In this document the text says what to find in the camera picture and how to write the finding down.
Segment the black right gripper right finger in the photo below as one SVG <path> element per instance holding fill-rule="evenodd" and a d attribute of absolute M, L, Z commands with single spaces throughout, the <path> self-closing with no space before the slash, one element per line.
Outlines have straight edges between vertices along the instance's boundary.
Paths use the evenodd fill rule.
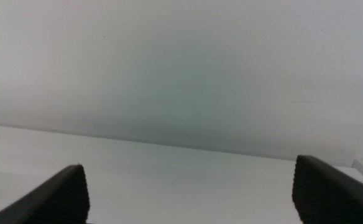
<path fill-rule="evenodd" d="M 316 157 L 296 158 L 292 200 L 304 224 L 363 224 L 363 183 Z"/>

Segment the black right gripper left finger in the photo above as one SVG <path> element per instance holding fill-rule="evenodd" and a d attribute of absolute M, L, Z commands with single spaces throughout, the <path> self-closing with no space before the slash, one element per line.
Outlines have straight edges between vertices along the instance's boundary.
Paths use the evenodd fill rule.
<path fill-rule="evenodd" d="M 82 165 L 62 169 L 0 211 L 0 224 L 85 224 L 90 198 Z"/>

